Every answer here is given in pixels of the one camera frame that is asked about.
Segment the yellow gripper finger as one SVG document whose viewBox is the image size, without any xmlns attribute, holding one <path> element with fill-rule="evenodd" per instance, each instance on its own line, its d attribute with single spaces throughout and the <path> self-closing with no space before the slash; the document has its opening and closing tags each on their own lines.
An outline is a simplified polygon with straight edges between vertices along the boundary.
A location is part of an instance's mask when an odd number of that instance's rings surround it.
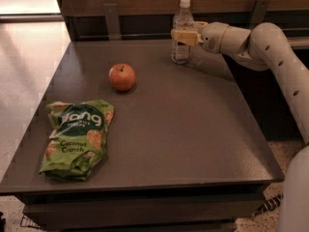
<svg viewBox="0 0 309 232">
<path fill-rule="evenodd" d="M 189 46 L 195 46 L 198 44 L 202 44 L 204 42 L 202 36 L 197 31 L 194 30 L 172 29 L 171 37 L 174 41 Z"/>
<path fill-rule="evenodd" d="M 205 21 L 195 21 L 193 24 L 193 28 L 195 31 L 197 31 L 198 33 L 201 33 L 203 31 L 203 29 L 208 25 L 207 22 Z"/>
</svg>

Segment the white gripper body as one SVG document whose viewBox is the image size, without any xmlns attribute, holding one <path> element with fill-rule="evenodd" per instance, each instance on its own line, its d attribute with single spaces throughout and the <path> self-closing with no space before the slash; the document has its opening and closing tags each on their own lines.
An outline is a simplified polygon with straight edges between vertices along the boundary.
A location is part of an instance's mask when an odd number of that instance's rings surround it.
<svg viewBox="0 0 309 232">
<path fill-rule="evenodd" d="M 223 35 L 228 27 L 228 24 L 221 22 L 207 24 L 202 30 L 202 40 L 204 41 L 202 48 L 206 52 L 218 54 L 220 52 Z"/>
</svg>

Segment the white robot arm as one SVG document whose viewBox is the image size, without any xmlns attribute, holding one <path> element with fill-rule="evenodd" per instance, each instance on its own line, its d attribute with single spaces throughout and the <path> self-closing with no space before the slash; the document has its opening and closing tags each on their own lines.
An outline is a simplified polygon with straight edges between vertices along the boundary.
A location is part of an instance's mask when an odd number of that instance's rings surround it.
<svg viewBox="0 0 309 232">
<path fill-rule="evenodd" d="M 277 232 L 309 232 L 309 71 L 283 31 L 268 22 L 244 29 L 197 21 L 189 29 L 173 29 L 171 37 L 228 55 L 248 69 L 272 71 L 305 143 L 286 172 Z"/>
</svg>

